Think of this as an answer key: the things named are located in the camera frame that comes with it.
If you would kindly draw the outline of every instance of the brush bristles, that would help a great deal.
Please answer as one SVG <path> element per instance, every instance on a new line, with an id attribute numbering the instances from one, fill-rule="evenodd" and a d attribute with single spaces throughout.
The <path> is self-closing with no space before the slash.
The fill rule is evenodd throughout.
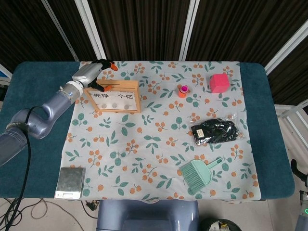
<path id="1" fill-rule="evenodd" d="M 180 167 L 180 171 L 193 194 L 197 193 L 205 186 L 192 163 L 189 162 Z"/>

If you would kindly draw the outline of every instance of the table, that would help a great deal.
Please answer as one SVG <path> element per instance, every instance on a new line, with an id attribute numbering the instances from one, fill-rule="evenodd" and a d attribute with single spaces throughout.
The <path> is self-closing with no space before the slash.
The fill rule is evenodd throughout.
<path id="1" fill-rule="evenodd" d="M 78 62 L 25 62 L 19 65 L 14 72 L 0 113 L 0 129 L 5 128 L 12 115 L 18 110 L 41 105 L 47 101 L 57 91 L 59 85 L 70 80 L 78 66 Z M 261 199 L 290 196 L 294 192 L 293 177 L 264 68 L 259 64 L 250 63 L 241 63 L 240 68 Z M 33 158 L 25 197 L 52 198 L 54 196 L 61 150 L 72 112 L 73 107 L 70 107 L 44 140 L 31 139 Z M 52 153 L 46 154 L 46 145 L 52 147 Z M 18 196 L 26 168 L 26 159 L 24 150 L 0 169 L 2 185 L 0 197 Z"/>

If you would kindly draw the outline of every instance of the black cable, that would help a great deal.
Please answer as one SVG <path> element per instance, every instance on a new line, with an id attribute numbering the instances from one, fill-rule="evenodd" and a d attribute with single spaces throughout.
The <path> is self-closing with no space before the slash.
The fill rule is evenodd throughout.
<path id="1" fill-rule="evenodd" d="M 10 201 L 10 200 L 8 200 L 8 199 L 6 199 L 6 198 L 4 198 L 4 199 L 5 199 L 8 203 L 10 203 L 10 204 L 16 204 L 16 202 L 17 202 L 17 200 L 18 200 L 18 198 L 14 199 L 14 200 L 12 200 L 12 201 Z M 33 209 L 35 208 L 36 205 L 38 205 L 38 204 L 41 203 L 41 202 L 44 202 L 45 207 L 46 207 L 46 211 L 44 212 L 44 214 L 43 214 L 41 217 L 36 218 L 36 217 L 33 216 Z M 28 206 L 24 207 L 22 210 L 18 210 L 19 214 L 21 215 L 21 218 L 20 218 L 20 220 L 19 220 L 16 224 L 13 224 L 12 226 L 16 226 L 16 225 L 18 225 L 18 224 L 21 222 L 21 219 L 22 219 L 22 216 L 23 216 L 23 215 L 22 215 L 22 212 L 23 212 L 26 208 L 29 208 L 29 207 L 32 207 L 32 210 L 31 210 L 31 217 L 32 217 L 32 219 L 38 220 L 38 219 L 43 218 L 43 217 L 47 214 L 47 211 L 48 211 L 47 203 L 50 203 L 50 204 L 53 204 L 53 205 L 59 207 L 59 208 L 62 209 L 64 212 L 66 212 L 68 215 L 70 215 L 70 216 L 76 221 L 76 223 L 77 223 L 78 226 L 81 228 L 81 230 L 84 231 L 84 229 L 82 228 L 81 224 L 80 224 L 79 221 L 76 219 L 76 217 L 74 217 L 71 213 L 69 213 L 68 211 L 66 211 L 66 210 L 65 210 L 64 208 L 62 208 L 60 205 L 58 205 L 58 204 L 56 204 L 56 203 L 54 203 L 54 202 L 51 202 L 51 201 L 45 201 L 43 198 L 41 198 L 41 199 L 40 199 L 38 202 L 36 202 L 35 204 L 28 205 Z M 7 217 L 8 217 L 10 213 L 11 213 L 11 211 L 8 210 L 8 211 L 6 212 L 6 214 L 2 215 L 1 217 L 5 216 L 5 215 L 7 215 Z"/>
<path id="2" fill-rule="evenodd" d="M 97 219 L 96 217 L 91 216 L 91 215 L 86 211 L 86 208 L 85 208 L 85 206 L 83 205 L 82 201 L 80 201 L 80 202 L 81 202 L 82 207 L 83 207 L 83 210 L 86 212 L 86 214 L 87 214 L 90 218 Z"/>
<path id="3" fill-rule="evenodd" d="M 37 108 L 39 106 L 34 106 L 32 108 L 30 108 L 30 110 L 28 111 L 27 113 L 27 116 L 26 116 L 26 120 L 25 120 L 25 123 L 27 124 L 28 121 L 29 121 L 29 117 L 30 117 L 30 114 L 31 112 Z M 30 140 L 29 140 L 29 137 L 28 137 L 28 133 L 26 131 L 24 131 L 24 135 L 26 137 L 26 140 L 27 140 L 27 145 L 28 145 L 28 161 L 27 161 L 27 167 L 26 167 L 26 173 L 25 173 L 25 178 L 24 178 L 24 183 L 23 183 L 23 186 L 22 186 L 22 189 L 21 189 L 21 192 L 20 192 L 20 195 L 19 195 L 19 198 L 18 199 L 14 199 L 13 202 L 10 204 L 10 207 L 9 209 L 7 210 L 7 213 L 5 214 L 5 231 L 8 231 L 9 228 L 11 226 L 15 226 L 17 224 L 20 223 L 21 219 L 22 219 L 22 214 L 21 212 L 19 212 L 18 208 L 19 208 L 19 205 L 22 201 L 22 198 L 23 198 L 23 195 L 24 195 L 24 192 L 25 192 L 25 188 L 26 188 L 26 183 L 27 183 L 27 179 L 28 179 L 28 174 L 29 174 L 29 169 L 30 169 L 30 163 L 31 163 L 31 145 L 30 145 Z M 9 220 L 9 214 L 10 212 L 13 210 L 13 214 Z M 18 215 L 20 215 L 20 220 L 17 224 L 14 224 L 13 225 L 13 222 L 14 220 L 16 219 L 16 213 L 19 212 Z"/>

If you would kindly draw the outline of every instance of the hand brush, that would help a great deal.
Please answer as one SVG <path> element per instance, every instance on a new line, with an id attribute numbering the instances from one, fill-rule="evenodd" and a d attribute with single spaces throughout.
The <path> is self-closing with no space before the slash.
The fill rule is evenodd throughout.
<path id="1" fill-rule="evenodd" d="M 212 180 L 210 169 L 221 162 L 221 157 L 208 165 L 202 160 L 192 160 L 180 167 L 180 171 L 193 194 L 196 194 Z"/>

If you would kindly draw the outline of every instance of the plastic bag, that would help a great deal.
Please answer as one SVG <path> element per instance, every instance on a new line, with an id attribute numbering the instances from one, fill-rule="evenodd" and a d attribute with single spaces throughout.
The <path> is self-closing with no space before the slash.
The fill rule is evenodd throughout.
<path id="1" fill-rule="evenodd" d="M 235 124 L 236 114 L 229 115 L 228 118 L 213 118 L 192 126 L 192 134 L 195 143 L 223 143 L 242 139 L 243 134 Z"/>

